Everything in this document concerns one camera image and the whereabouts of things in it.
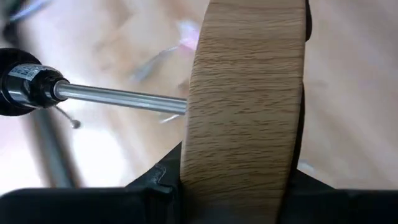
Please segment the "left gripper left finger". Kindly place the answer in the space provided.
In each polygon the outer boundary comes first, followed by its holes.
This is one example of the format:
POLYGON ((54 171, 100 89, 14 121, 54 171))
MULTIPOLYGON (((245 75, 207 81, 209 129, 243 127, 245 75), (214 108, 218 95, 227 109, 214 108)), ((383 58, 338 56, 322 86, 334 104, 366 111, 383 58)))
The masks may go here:
POLYGON ((140 223, 183 223, 181 152, 182 143, 179 143, 152 168, 126 186, 140 197, 134 204, 134 208, 143 209, 137 215, 141 218, 140 223))

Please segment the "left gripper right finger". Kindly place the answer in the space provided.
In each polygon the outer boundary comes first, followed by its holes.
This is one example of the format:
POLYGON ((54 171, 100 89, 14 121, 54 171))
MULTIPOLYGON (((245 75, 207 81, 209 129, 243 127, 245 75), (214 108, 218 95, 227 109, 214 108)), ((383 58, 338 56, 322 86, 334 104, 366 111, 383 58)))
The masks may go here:
POLYGON ((329 191, 332 189, 330 186, 297 169, 305 121, 305 89, 301 88, 300 93, 300 109, 293 158, 279 211, 279 223, 286 224, 314 223, 313 218, 309 217, 309 215, 316 211, 317 206, 321 204, 321 199, 318 196, 322 195, 324 190, 329 191))

